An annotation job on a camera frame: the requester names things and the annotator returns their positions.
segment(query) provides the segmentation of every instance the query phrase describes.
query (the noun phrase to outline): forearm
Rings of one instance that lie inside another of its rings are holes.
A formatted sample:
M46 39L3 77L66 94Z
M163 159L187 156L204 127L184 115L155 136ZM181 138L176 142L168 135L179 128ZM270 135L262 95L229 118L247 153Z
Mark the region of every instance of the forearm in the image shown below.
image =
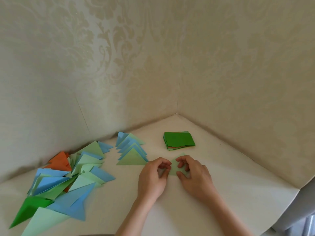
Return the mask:
M152 203L137 198L115 236L140 236Z
M240 219L228 208L219 194L215 193L207 201L207 206L215 216L225 236L253 236Z

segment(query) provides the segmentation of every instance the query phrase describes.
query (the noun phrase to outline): damask wallpaper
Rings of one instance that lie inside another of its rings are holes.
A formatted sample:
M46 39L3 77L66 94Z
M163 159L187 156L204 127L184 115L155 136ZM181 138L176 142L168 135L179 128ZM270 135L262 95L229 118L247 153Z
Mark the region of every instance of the damask wallpaper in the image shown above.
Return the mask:
M314 9L0 0L0 147L10 155L0 177L179 112L301 188L315 174Z
M301 188L315 174L315 0L195 0L179 114Z
M176 113L173 2L0 0L2 180Z

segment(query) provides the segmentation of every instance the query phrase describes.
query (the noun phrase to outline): left hand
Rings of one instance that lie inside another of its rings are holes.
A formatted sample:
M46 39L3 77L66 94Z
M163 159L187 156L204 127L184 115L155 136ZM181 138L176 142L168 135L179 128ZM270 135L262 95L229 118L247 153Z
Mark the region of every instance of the left hand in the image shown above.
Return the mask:
M163 193L169 171L171 170L171 162L167 159L159 157L154 161L149 161L142 169L139 175L138 199L145 200L154 204L154 202ZM159 178L157 169L165 169L161 178Z

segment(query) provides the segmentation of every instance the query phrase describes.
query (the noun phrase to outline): white table surface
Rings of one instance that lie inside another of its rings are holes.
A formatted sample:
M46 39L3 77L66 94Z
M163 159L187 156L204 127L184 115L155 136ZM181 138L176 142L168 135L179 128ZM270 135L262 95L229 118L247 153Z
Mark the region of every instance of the white table surface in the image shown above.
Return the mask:
M167 151L163 141L165 131L189 131L196 146ZM299 191L179 115L132 133L146 142L142 147L149 160L160 156L173 159L185 152L206 165L219 193L255 235L261 235L272 226ZM116 138L106 143L115 146ZM116 232L136 198L138 175L143 168L117 166L120 156L117 151L112 148L106 153L102 166L102 169L114 175L116 180L92 192L87 202L86 221L70 218L45 231L42 236ZM28 224L29 220L8 230L33 182L35 172L33 170L0 184L1 235L21 235ZM222 233L206 207L183 190L177 176L169 176L166 190L150 211L142 235L216 236Z

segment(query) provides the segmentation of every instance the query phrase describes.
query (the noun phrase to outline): hand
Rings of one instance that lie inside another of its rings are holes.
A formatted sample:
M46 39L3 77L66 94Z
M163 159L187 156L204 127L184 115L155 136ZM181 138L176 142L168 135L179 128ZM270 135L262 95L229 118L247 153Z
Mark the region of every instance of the hand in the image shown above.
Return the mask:
M171 162L162 157L149 161L142 169L139 175L138 184L138 199L149 201L151 204L160 197L163 193L169 171L171 169ZM157 169L165 169L161 178L159 178Z
M193 197L207 204L217 194L207 167L188 155L180 156L176 161L179 161L178 168L187 164L185 170L190 170L190 178L180 171L176 172L184 189Z

